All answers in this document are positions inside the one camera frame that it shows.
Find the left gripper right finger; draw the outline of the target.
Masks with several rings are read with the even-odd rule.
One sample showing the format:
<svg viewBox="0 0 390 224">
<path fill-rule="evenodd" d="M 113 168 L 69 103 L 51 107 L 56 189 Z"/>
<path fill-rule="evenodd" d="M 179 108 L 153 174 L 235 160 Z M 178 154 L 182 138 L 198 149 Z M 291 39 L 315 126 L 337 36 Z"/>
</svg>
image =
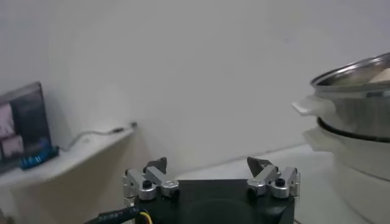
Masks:
<svg viewBox="0 0 390 224">
<path fill-rule="evenodd" d="M 247 187 L 257 197 L 267 191 L 274 198 L 298 197 L 300 195 L 300 173 L 295 167 L 280 170 L 269 160 L 247 157 L 247 165 L 253 175 Z"/>
</svg>

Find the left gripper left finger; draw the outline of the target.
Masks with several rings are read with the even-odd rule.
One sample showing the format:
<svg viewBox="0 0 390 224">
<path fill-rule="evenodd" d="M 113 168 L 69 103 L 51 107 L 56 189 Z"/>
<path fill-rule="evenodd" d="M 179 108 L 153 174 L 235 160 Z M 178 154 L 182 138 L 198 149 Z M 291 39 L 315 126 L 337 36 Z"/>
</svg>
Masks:
<svg viewBox="0 0 390 224">
<path fill-rule="evenodd" d="M 122 191 L 125 199 L 138 197 L 141 201 L 151 201 L 160 194 L 165 198 L 177 198 L 180 184 L 167 175 L 168 160 L 162 157 L 149 161 L 142 171 L 127 169 L 122 176 Z"/>
</svg>

